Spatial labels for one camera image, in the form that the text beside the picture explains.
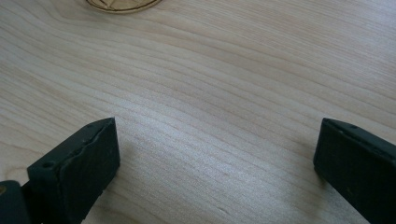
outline dark green foam piece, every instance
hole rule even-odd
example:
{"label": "dark green foam piece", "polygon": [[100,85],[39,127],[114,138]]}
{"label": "dark green foam piece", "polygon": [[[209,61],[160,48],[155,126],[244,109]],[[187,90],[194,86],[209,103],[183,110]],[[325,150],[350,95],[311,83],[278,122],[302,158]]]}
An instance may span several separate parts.
{"label": "dark green foam piece", "polygon": [[43,201],[42,220],[33,222],[80,223],[119,166],[115,120],[81,128],[28,167],[29,190]]}
{"label": "dark green foam piece", "polygon": [[396,146],[334,119],[321,124],[315,170],[371,223],[396,223]]}

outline light wood surface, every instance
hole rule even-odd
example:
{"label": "light wood surface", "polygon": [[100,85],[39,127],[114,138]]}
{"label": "light wood surface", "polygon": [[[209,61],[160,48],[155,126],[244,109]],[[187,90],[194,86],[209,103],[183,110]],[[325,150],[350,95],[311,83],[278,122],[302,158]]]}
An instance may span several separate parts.
{"label": "light wood surface", "polygon": [[366,223],[312,158],[324,117],[396,143],[395,62],[394,0],[1,0],[0,178],[116,117],[83,223]]}

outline black object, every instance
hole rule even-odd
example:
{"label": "black object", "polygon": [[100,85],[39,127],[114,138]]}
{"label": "black object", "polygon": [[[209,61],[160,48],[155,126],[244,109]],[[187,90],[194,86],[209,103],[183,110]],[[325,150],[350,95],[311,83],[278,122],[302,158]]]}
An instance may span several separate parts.
{"label": "black object", "polygon": [[0,224],[76,224],[120,166],[116,122],[90,123],[28,167],[30,180],[0,182]]}
{"label": "black object", "polygon": [[323,119],[315,170],[371,223],[396,223],[396,146],[354,125]]}

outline round wooden object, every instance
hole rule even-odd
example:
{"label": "round wooden object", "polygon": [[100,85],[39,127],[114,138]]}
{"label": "round wooden object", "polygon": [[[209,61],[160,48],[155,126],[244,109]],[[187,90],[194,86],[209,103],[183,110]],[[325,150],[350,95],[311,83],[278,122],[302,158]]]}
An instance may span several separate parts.
{"label": "round wooden object", "polygon": [[91,6],[110,13],[130,13],[155,6],[161,0],[86,0]]}

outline wood grain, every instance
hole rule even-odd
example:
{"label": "wood grain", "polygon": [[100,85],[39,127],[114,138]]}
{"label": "wood grain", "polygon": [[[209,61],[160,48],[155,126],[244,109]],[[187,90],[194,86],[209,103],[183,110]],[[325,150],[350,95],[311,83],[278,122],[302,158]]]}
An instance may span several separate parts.
{"label": "wood grain", "polygon": [[396,143],[392,0],[0,1],[0,177],[116,117],[84,223],[366,223],[313,170],[324,117]]}

